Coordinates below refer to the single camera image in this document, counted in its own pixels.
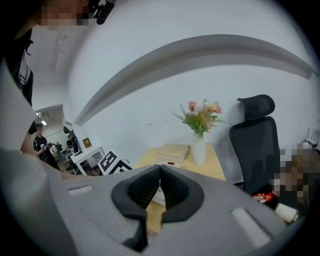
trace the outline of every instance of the black chair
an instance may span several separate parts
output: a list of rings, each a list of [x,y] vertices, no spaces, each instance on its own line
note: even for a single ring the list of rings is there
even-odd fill
[[[244,191],[250,195],[269,192],[269,179],[280,172],[280,150],[275,110],[268,95],[238,98],[245,107],[245,121],[232,126],[229,136],[243,173]]]

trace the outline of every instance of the book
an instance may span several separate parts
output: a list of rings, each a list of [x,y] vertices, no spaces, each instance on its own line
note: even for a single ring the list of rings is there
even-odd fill
[[[158,150],[158,158],[182,163],[189,151],[188,145],[164,144]]]

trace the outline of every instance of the white vase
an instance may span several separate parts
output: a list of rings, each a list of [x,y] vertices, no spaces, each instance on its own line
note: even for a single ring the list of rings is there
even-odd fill
[[[193,135],[192,154],[194,162],[197,166],[203,166],[206,161],[206,143],[204,136],[198,134]]]

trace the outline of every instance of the curved ceiling beam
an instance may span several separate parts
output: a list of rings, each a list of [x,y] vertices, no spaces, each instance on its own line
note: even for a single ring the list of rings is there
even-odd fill
[[[87,102],[75,119],[83,125],[122,97],[179,73],[221,65],[253,65],[289,72],[306,79],[317,72],[301,58],[252,37],[215,34],[182,39],[153,50],[124,67]]]

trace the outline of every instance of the power strip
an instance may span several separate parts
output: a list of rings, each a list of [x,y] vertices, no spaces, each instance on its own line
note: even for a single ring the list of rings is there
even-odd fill
[[[154,201],[155,203],[157,203],[159,205],[166,207],[165,194],[162,191],[160,186],[159,186],[157,192],[155,193],[154,197],[152,198],[152,201]]]

